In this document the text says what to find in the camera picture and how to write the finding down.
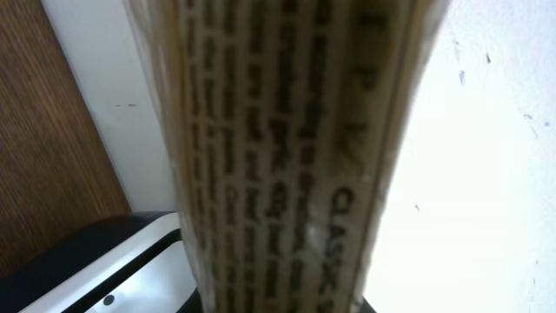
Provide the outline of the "red orange pasta packet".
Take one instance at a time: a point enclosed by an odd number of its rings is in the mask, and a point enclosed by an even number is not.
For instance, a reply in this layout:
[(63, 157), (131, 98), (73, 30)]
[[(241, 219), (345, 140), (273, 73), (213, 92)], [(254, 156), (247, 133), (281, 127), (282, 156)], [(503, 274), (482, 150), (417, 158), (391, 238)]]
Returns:
[(400, 142), (448, 2), (126, 9), (206, 312), (362, 312)]

